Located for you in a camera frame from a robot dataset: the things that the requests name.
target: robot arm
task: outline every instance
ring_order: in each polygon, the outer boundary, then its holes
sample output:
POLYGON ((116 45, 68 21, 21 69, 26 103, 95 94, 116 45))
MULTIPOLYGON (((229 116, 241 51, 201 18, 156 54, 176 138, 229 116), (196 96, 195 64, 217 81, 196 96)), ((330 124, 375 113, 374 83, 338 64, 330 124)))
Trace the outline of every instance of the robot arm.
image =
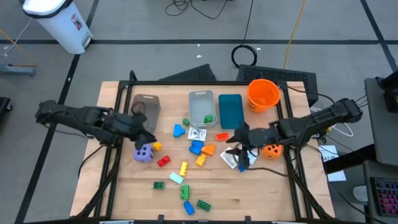
POLYGON ((74 108, 47 100, 39 104, 35 117, 37 123, 64 124, 85 135, 94 136, 101 144, 108 146, 113 146, 118 136, 135 141, 136 148, 156 141, 155 136, 144 129, 142 124, 146 117, 140 113, 130 116, 116 113, 112 108, 97 106, 74 108))
POLYGON ((326 130, 336 123, 355 123, 362 117, 362 111, 354 100, 343 98, 329 108, 302 118, 287 118, 269 124, 269 128, 255 128, 249 125, 235 130, 235 135, 227 143, 240 142, 242 150, 232 149, 227 153, 237 155, 239 164, 249 167, 248 151, 270 144, 290 144, 302 147, 316 133, 326 130))

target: yellow cable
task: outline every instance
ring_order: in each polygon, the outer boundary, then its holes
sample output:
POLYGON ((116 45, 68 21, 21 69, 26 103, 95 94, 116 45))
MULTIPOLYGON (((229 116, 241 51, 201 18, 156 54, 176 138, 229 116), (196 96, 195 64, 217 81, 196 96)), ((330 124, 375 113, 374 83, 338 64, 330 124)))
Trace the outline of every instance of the yellow cable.
MULTIPOLYGON (((3 31, 0 29, 0 33, 6 37, 7 40, 9 40, 12 44, 14 44, 14 41, 3 31)), ((15 47, 17 48, 17 50, 24 54, 27 58, 29 58, 31 61, 33 61, 33 64, 15 64, 15 66, 30 66, 30 67, 35 67, 37 62, 36 59, 31 56, 31 54, 29 54, 28 52, 26 52, 22 47, 18 46, 18 44, 15 45, 15 47)))
POLYGON ((290 39, 289 39, 289 43, 287 44, 286 53, 285 53, 284 69, 285 69, 285 67, 286 67, 287 57, 289 56, 290 44, 292 43, 294 34, 296 33, 296 29, 297 29, 297 27, 299 26, 299 23, 300 23, 300 20, 301 20, 301 15, 303 14, 304 7, 305 7, 305 3, 306 3, 306 2, 307 2, 307 0, 303 0, 303 5, 301 6, 300 14, 298 15, 296 24, 294 25, 294 29, 293 29, 292 35, 290 36, 290 39))

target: purple die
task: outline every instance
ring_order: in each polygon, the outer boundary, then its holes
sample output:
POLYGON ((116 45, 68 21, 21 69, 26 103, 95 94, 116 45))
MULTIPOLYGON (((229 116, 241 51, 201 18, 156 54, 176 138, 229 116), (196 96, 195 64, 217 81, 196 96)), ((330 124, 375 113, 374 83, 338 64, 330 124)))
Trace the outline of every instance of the purple die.
POLYGON ((134 160, 137 162, 152 162, 154 158, 154 148, 152 144, 145 144, 140 149, 134 150, 134 160))

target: transparent bin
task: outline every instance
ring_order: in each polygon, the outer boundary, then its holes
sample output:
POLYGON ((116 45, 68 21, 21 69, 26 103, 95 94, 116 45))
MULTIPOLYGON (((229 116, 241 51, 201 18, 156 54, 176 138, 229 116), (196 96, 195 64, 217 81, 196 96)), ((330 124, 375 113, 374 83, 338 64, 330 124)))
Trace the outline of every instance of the transparent bin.
POLYGON ((217 123, 214 93, 211 90, 193 91, 189 95, 189 115, 195 128, 210 128, 217 123), (205 116, 213 115, 213 122, 205 124, 205 116))

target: white cable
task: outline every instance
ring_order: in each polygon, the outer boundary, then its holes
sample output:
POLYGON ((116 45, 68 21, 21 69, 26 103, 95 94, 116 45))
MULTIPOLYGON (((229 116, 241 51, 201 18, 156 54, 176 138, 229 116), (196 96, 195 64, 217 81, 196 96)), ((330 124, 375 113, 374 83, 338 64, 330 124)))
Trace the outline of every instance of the white cable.
MULTIPOLYGON (((321 109, 316 108, 316 107, 311 107, 310 110, 312 110, 312 111, 314 111, 314 112, 316 112, 316 111, 321 111, 321 109)), ((354 136, 353 131, 351 130, 351 128, 349 128, 349 126, 348 126, 347 123, 344 123, 344 125, 345 125, 346 128, 348 129, 349 134, 347 134, 347 133, 345 133, 344 131, 342 131, 342 130, 336 128, 336 125, 337 125, 337 124, 333 125, 331 128, 335 129, 336 131, 340 132, 341 134, 344 134, 345 136, 348 136, 348 137, 353 137, 353 136, 354 136)))
POLYGON ((23 35, 23 33, 25 32, 25 30, 29 27, 30 22, 32 22, 32 18, 29 19, 29 22, 26 24, 25 28, 22 30, 22 32, 18 35, 17 39, 14 41, 14 44, 8 48, 1 56, 0 58, 4 57, 8 52, 10 52, 15 45, 17 45, 18 40, 20 39, 20 37, 23 35))

